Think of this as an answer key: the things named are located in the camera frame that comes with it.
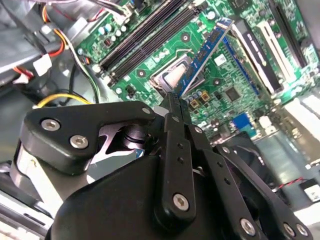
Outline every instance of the metal bolt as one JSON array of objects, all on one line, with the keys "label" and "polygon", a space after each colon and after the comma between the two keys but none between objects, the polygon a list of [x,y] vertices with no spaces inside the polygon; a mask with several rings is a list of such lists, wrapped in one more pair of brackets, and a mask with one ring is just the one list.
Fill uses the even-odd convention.
[{"label": "metal bolt", "polygon": [[43,120],[41,122],[41,126],[43,127],[44,130],[52,131],[52,132],[60,129],[60,124],[56,120],[53,120],[53,119]]},{"label": "metal bolt", "polygon": [[296,228],[299,230],[299,232],[300,232],[303,236],[308,237],[308,232],[307,232],[307,230],[306,230],[302,225],[297,224],[297,225],[296,225]]},{"label": "metal bolt", "polygon": [[173,116],[172,119],[175,120],[177,123],[179,122],[179,118],[177,118],[176,116]]},{"label": "metal bolt", "polygon": [[246,234],[250,236],[256,235],[255,227],[252,225],[252,223],[249,220],[242,218],[240,220],[240,224]]},{"label": "metal bolt", "polygon": [[287,233],[290,234],[290,236],[294,237],[296,235],[295,231],[287,223],[284,223],[283,226]]},{"label": "metal bolt", "polygon": [[151,112],[150,112],[150,110],[148,109],[148,108],[142,108],[142,111],[144,111],[146,114],[150,114]]},{"label": "metal bolt", "polygon": [[75,149],[85,149],[88,147],[89,142],[85,136],[74,135],[70,138],[70,144]]},{"label": "metal bolt", "polygon": [[202,134],[202,130],[201,130],[200,127],[197,127],[197,126],[196,126],[194,129],[195,129],[195,131],[196,131],[197,133]]},{"label": "metal bolt", "polygon": [[185,196],[177,193],[176,195],[173,196],[173,203],[174,205],[180,209],[181,211],[187,211],[189,209],[189,202],[186,199]]},{"label": "metal bolt", "polygon": [[229,150],[227,147],[223,146],[222,149],[223,149],[223,151],[226,152],[227,154],[230,153],[230,150]]}]

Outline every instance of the pcie slot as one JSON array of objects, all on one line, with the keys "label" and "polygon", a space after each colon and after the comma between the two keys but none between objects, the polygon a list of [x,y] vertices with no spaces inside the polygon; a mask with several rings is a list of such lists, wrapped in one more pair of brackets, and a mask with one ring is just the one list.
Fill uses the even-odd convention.
[{"label": "pcie slot", "polygon": [[226,47],[226,49],[228,50],[228,52],[230,53],[230,55],[232,56],[233,60],[236,62],[236,64],[238,65],[239,69],[241,70],[242,74],[244,75],[245,79],[248,81],[248,83],[251,85],[254,93],[256,95],[259,95],[259,90],[257,89],[256,85],[253,83],[253,81],[251,80],[249,74],[247,73],[247,71],[245,70],[245,68],[242,66],[242,64],[240,63],[240,61],[237,59],[236,57],[236,53],[233,50],[233,48],[231,47],[228,38],[224,37],[223,39],[223,43]]},{"label": "pcie slot", "polygon": [[257,26],[264,36],[264,39],[270,49],[271,55],[275,59],[278,67],[281,69],[281,73],[284,79],[288,82],[296,80],[294,69],[291,66],[289,60],[286,58],[284,52],[282,51],[269,23],[267,21],[262,21]]},{"label": "pcie slot", "polygon": [[274,16],[274,19],[277,22],[286,43],[288,44],[289,50],[293,58],[301,68],[306,67],[308,65],[307,60],[301,51],[300,45],[290,26],[290,23],[287,19],[285,11],[281,7],[281,5],[275,2],[274,0],[268,0],[268,1],[269,1],[269,7]]},{"label": "pcie slot", "polygon": [[185,27],[201,11],[202,8],[200,6],[187,7],[173,19],[171,19],[154,36],[142,44],[131,56],[129,56],[111,73],[112,80],[109,82],[108,86],[113,86],[125,75],[130,73],[140,63],[151,56],[154,51],[160,48],[167,40],[172,38],[178,31]]},{"label": "pcie slot", "polygon": [[157,27],[166,21],[176,10],[188,0],[167,0],[148,16],[122,43],[110,52],[100,63],[105,69],[111,69],[127,56]]},{"label": "pcie slot", "polygon": [[243,18],[236,17],[232,25],[233,34],[240,40],[250,60],[253,62],[263,84],[273,95],[282,89],[267,56],[260,46],[250,26]]}]

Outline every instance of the black plastic bracket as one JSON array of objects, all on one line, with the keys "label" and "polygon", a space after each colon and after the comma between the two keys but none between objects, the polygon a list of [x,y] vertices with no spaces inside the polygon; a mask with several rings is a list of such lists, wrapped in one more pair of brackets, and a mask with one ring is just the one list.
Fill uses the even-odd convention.
[{"label": "black plastic bracket", "polygon": [[[260,203],[259,205],[263,207],[260,209],[262,213],[259,216],[259,220],[263,231],[269,239],[313,239],[308,228],[295,216],[292,210],[272,192],[232,148],[218,145],[214,151],[223,156],[231,164],[233,172],[236,173],[240,181],[247,182],[246,186],[250,188],[250,191],[255,192],[260,197],[258,199],[262,204]],[[299,225],[305,229],[307,236],[302,235],[298,230],[297,226]],[[291,232],[292,235],[289,234],[288,228],[286,229],[285,226],[289,226],[293,230],[293,233]]]},{"label": "black plastic bracket", "polygon": [[[40,108],[24,118],[20,140],[32,156],[65,174],[78,175],[87,170],[96,154],[99,130],[103,126],[108,125],[108,134],[114,137],[124,126],[144,126],[154,118],[153,110],[139,101]],[[45,130],[41,122],[46,119],[57,121],[60,128]],[[70,138],[75,135],[86,137],[88,146],[85,149],[70,144]]]},{"label": "black plastic bracket", "polygon": [[196,200],[190,142],[185,138],[180,101],[168,94],[160,148],[154,212],[169,231],[187,227],[196,217]]}]

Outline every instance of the white label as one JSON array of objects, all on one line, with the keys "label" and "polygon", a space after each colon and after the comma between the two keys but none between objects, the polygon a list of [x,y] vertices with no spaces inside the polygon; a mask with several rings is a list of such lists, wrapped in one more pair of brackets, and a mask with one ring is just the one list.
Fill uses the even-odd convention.
[{"label": "white label", "polygon": [[126,82],[128,82],[128,81],[130,81],[130,77],[129,77],[129,75],[126,75],[126,76],[124,76],[124,78],[123,78]]},{"label": "white label", "polygon": [[225,55],[221,54],[220,56],[216,57],[214,59],[215,61],[215,64],[220,67],[222,64],[226,63],[227,62],[227,59],[225,57]]},{"label": "white label", "polygon": [[314,185],[304,190],[312,202],[320,201],[320,186]]},{"label": "white label", "polygon": [[157,66],[157,64],[151,57],[144,64],[149,70],[152,70],[155,66]]},{"label": "white label", "polygon": [[52,67],[52,62],[49,54],[43,55],[40,59],[33,62],[34,69],[39,76],[45,75]]},{"label": "white label", "polygon": [[207,122],[206,122],[206,121],[203,121],[203,122],[201,122],[201,123],[198,124],[198,126],[199,126],[200,128],[203,128],[205,125],[207,125]]}]

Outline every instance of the motherboard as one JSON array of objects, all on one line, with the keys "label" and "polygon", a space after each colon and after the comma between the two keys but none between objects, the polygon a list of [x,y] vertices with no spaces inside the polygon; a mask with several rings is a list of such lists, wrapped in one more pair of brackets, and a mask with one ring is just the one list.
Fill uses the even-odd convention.
[{"label": "motherboard", "polygon": [[124,15],[98,21],[78,53],[120,99],[150,107],[176,91],[194,58],[205,57],[217,23],[232,20],[181,91],[192,123],[213,144],[238,132],[270,134],[281,107],[318,84],[318,54],[294,0],[114,2]]}]

